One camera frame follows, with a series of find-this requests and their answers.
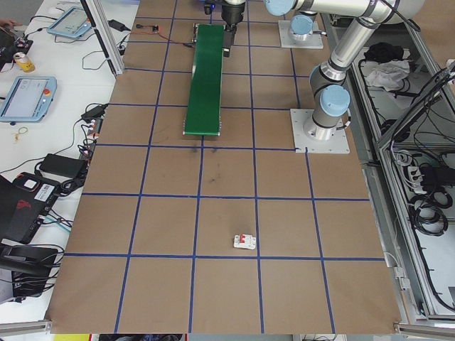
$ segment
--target yellow can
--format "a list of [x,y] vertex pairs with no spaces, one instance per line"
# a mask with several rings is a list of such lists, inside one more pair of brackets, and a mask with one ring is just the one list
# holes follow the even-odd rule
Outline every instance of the yellow can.
[[17,52],[14,54],[14,61],[17,65],[21,67],[24,72],[35,71],[35,65],[32,63],[30,58],[22,52]]

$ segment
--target black power adapter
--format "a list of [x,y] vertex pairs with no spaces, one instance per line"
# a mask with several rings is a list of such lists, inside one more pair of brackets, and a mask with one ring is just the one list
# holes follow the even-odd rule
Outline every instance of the black power adapter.
[[130,31],[129,28],[127,28],[125,26],[124,23],[121,23],[115,19],[111,19],[107,22],[109,24],[110,27],[112,27],[114,30],[117,30],[117,31],[120,31],[120,32],[123,32],[123,31]]
[[105,110],[108,106],[109,106],[109,104],[97,105],[96,107],[93,107],[89,111],[80,115],[80,117],[88,123],[88,122],[90,122],[91,119],[97,119],[97,118],[101,117],[102,115],[104,115]]
[[86,172],[87,161],[48,154],[39,165],[39,169],[44,173],[61,175],[66,178],[74,179]]

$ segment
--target metal mounting plate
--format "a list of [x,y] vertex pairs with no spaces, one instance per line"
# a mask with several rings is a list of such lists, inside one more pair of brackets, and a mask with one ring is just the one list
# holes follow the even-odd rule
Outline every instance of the metal mounting plate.
[[[282,48],[313,48],[322,49],[322,37],[320,34],[312,34],[307,40],[293,40],[289,37],[288,30],[291,22],[288,20],[278,21],[279,37],[282,41]],[[313,23],[313,31],[319,31],[317,22]]]
[[297,153],[349,154],[349,145],[344,130],[337,130],[328,141],[315,141],[304,133],[304,122],[313,114],[312,109],[291,109],[292,132]]

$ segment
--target cardboard sheet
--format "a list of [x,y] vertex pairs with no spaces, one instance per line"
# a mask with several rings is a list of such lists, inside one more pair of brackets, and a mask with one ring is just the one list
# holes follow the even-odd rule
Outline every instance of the cardboard sheet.
[[[196,0],[142,1],[138,16],[180,42],[210,22]],[[223,23],[220,9],[212,20]],[[328,48],[281,49],[261,1],[248,1],[236,43],[221,136],[201,140],[181,134],[193,50],[131,36],[52,333],[393,332],[400,314],[350,133],[350,155],[294,152],[289,109],[314,107],[308,76]],[[240,233],[257,249],[234,249]]]

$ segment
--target table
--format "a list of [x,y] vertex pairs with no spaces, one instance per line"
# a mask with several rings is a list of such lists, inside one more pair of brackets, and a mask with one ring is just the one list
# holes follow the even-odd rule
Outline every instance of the table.
[[[131,27],[137,4],[123,4],[119,1],[104,0],[103,5],[107,18],[115,18]],[[74,4],[58,4],[57,0],[45,0],[37,15],[55,15],[57,10],[53,8],[56,6],[67,9]],[[50,22],[51,20],[46,18],[35,18],[26,32],[33,32],[40,27],[46,27]],[[91,33],[93,30],[90,30],[84,38]],[[120,41],[126,33],[114,31],[113,34],[116,41]],[[97,71],[82,69],[82,57],[94,50],[100,50],[96,37],[93,36],[87,41],[72,44],[54,43],[54,36],[43,30],[31,34],[29,38],[34,40],[34,43],[28,56],[36,66],[36,71],[29,75],[54,76],[57,79],[58,88],[53,103],[41,122],[35,124],[17,123],[15,126],[0,125],[0,144],[2,145],[0,171],[13,168],[25,160],[44,157],[47,153],[55,153],[69,146],[73,136],[72,126],[84,113],[87,104],[93,102],[108,103],[115,84],[115,77],[110,72],[107,63]],[[95,67],[102,61],[102,53],[97,53],[87,61],[87,66]],[[4,70],[8,69],[9,65],[5,65]],[[6,95],[14,79],[20,75],[25,74],[17,65],[11,71],[0,73],[0,94]],[[20,135],[19,140],[15,142],[14,134],[22,126],[28,128],[28,133]],[[75,145],[61,155],[77,158],[79,153],[76,146],[82,139],[82,132],[79,126],[76,126]],[[27,163],[17,170],[3,174],[3,176],[12,180],[22,171],[32,173],[36,162]],[[54,210],[62,216],[72,219],[79,203],[80,194],[81,190],[78,190],[69,197],[57,200]],[[55,225],[50,225],[49,227],[41,227],[32,243],[51,243],[65,247],[67,240],[68,233],[66,231]],[[51,293],[52,291],[47,291],[40,298],[27,298],[23,303],[0,305],[0,323],[42,320]]]
[[[143,1],[136,18],[179,42],[194,22],[222,23],[192,0]],[[202,140],[181,134],[193,51],[130,42],[48,310],[53,332],[393,331],[400,313],[352,139],[346,156],[294,150],[289,109],[314,106],[308,76],[328,50],[281,49],[261,1],[236,39],[221,136]],[[258,248],[234,249],[239,233]]]

